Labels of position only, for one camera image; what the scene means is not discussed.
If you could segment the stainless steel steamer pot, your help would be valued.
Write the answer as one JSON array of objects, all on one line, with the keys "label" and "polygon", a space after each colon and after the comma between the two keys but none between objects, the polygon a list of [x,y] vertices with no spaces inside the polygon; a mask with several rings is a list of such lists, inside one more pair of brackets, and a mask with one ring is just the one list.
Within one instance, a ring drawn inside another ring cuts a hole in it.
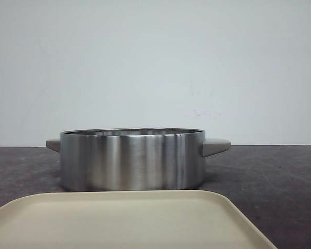
[{"label": "stainless steel steamer pot", "polygon": [[117,128],[64,131],[46,146],[60,154],[62,186],[84,192],[193,189],[206,158],[231,143],[199,129]]}]

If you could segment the cream plastic tray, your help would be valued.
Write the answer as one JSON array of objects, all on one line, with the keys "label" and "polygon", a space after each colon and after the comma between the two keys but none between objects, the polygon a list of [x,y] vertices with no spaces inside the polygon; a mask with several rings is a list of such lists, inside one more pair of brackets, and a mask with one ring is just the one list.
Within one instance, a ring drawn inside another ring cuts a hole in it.
[{"label": "cream plastic tray", "polygon": [[210,191],[42,193],[0,207],[0,248],[273,248]]}]

